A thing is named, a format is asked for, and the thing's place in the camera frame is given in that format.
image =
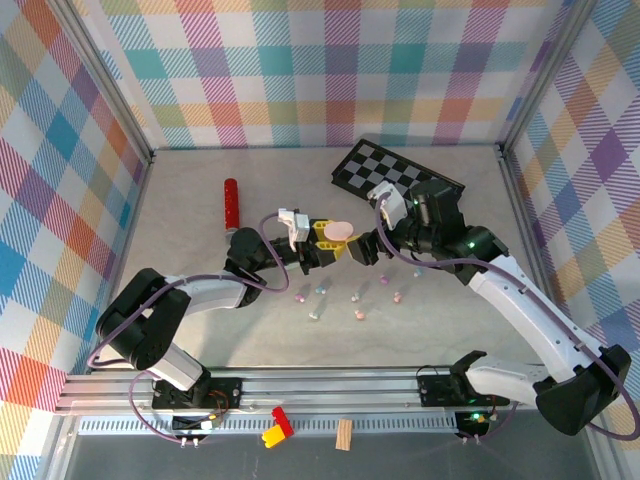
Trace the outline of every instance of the metal frame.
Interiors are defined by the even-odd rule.
[[[118,84],[111,76],[100,51],[80,18],[72,0],[47,0],[60,25],[71,40],[82,63],[96,83],[98,90],[114,113],[125,134],[131,141],[136,153],[147,163],[152,162],[153,148],[147,141],[138,121],[129,108]]]
[[[531,267],[533,283],[535,283],[547,297],[555,300],[553,289],[551,288],[551,283],[549,282],[549,277],[547,276],[547,271],[542,261],[542,255],[540,254],[540,249],[536,244],[533,229],[531,228],[531,222],[529,221],[524,199],[518,190],[518,181],[513,171],[513,158],[503,154],[498,145],[496,145],[495,151],[498,165],[500,166],[500,173],[502,174],[502,179],[504,180],[507,194],[509,195],[509,201],[511,202],[511,208],[516,217],[516,225],[518,226],[520,237],[524,243],[527,262]]]
[[[287,414],[370,414],[474,411],[478,407],[425,408],[416,382],[418,367],[376,368],[221,368],[214,377],[243,379],[237,413],[270,414],[279,405]],[[58,415],[123,415],[131,412],[128,389],[138,372],[108,369],[91,375],[70,375],[56,407]],[[422,370],[421,375],[445,375],[448,367]],[[141,379],[133,399],[141,412],[153,400],[151,378]],[[207,410],[187,410],[203,416]],[[185,414],[185,410],[154,410],[154,414]]]
[[[551,45],[551,54],[542,65],[531,91],[525,97],[522,107],[513,120],[511,129],[507,133],[503,144],[505,151],[509,152],[513,149],[520,136],[529,126],[549,85],[553,83],[564,59],[567,57],[569,50],[578,38],[582,27],[589,19],[597,3],[598,0],[576,0],[573,3],[571,11],[569,11],[565,22],[560,27],[560,33]]]

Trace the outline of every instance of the red marker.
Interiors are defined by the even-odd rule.
[[[235,178],[224,181],[224,229],[227,242],[240,228],[240,205],[238,202],[238,182]]]

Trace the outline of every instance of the plaid wallpaper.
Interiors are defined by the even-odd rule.
[[[495,143],[573,1],[75,3],[150,141],[193,148]]]
[[[599,2],[515,150],[558,300],[631,352],[640,400],[640,0]],[[632,431],[626,406],[609,412]],[[640,441],[621,447],[640,478]]]
[[[38,467],[142,170],[45,0],[0,0],[0,479]]]

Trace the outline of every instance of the white floor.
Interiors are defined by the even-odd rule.
[[[485,225],[510,248],[525,271],[523,244],[492,147],[396,148],[467,186],[460,202],[468,224]],[[235,177],[243,226],[257,226],[279,207],[300,208],[314,218],[348,220],[357,232],[374,227],[363,200],[330,183],[348,153],[333,149],[253,149],[160,152],[124,268],[122,285],[141,268],[163,274],[215,272],[225,260],[223,181]],[[270,236],[286,235],[275,221]],[[364,267],[345,255],[338,263],[290,272],[290,291],[263,293],[253,305],[184,319],[175,342],[207,366],[447,364],[480,349],[519,361],[537,360],[527,343],[482,298],[439,271],[413,277],[413,267],[381,260]],[[386,273],[391,282],[379,283]],[[281,274],[264,277],[279,285]],[[331,282],[325,296],[314,293]],[[354,291],[369,288],[354,316]],[[308,301],[294,295],[310,289]],[[399,305],[396,291],[405,293]],[[317,321],[309,312],[321,312]]]

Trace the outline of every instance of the checkerboard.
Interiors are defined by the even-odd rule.
[[[331,183],[364,200],[367,200],[367,193],[385,180],[396,186],[407,204],[411,203],[411,188],[434,177],[449,182],[458,198],[464,190],[461,183],[364,139],[358,142],[331,175]]]

